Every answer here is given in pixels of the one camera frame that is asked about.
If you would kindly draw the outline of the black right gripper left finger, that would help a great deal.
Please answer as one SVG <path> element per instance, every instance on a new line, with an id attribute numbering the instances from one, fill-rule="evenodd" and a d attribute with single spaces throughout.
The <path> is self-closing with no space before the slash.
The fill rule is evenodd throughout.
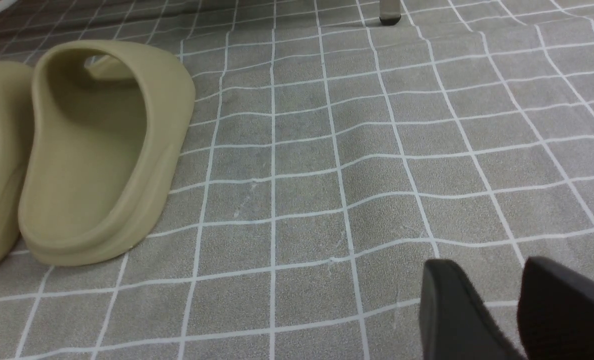
<path id="1" fill-rule="evenodd" d="M 425 360 L 523 360 L 462 267 L 450 259 L 423 264 L 419 330 Z"/>

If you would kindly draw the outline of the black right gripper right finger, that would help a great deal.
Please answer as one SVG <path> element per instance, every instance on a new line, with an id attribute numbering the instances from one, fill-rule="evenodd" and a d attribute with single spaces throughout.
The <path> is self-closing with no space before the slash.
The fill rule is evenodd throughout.
<path id="1" fill-rule="evenodd" d="M 529 257 L 517 321 L 528 359 L 594 360 L 594 280 L 547 257 Z"/>

